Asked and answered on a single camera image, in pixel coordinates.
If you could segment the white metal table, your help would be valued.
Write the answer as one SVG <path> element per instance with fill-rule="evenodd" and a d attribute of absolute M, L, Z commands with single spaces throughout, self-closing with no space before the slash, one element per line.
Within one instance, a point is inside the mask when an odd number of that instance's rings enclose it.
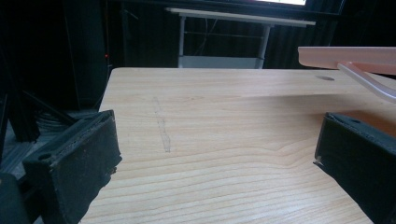
<path fill-rule="evenodd" d="M 271 30 L 313 21 L 169 7 L 179 17 L 179 68 L 262 69 Z"/>

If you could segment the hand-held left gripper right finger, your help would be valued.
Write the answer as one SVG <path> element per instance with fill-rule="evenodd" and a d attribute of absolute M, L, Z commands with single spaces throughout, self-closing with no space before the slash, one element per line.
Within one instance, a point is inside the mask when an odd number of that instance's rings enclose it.
<path fill-rule="evenodd" d="M 396 224 L 396 137 L 358 119 L 327 113 L 315 164 L 374 224 Z"/>

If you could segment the pink plastic basket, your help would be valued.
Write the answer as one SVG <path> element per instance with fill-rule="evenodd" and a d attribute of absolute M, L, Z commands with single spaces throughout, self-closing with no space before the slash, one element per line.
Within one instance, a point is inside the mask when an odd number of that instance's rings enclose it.
<path fill-rule="evenodd" d="M 299 47 L 304 66 L 338 69 L 376 96 L 396 104 L 396 90 L 369 73 L 396 76 L 396 47 Z"/>

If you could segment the lit monitor screen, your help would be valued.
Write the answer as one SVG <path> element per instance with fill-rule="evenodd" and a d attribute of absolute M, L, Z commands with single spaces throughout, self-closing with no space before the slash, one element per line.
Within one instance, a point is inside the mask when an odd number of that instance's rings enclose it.
<path fill-rule="evenodd" d="M 305 6 L 306 0 L 255 0 L 258 2 L 266 2 L 273 4 L 284 4 L 284 5 L 292 5 L 292 6 Z"/>

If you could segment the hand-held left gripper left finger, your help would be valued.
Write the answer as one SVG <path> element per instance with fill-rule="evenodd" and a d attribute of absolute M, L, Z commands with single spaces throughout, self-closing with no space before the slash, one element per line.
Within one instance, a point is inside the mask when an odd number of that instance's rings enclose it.
<path fill-rule="evenodd" d="M 23 160 L 46 224 L 78 224 L 121 162 L 114 112 L 80 119 Z"/>

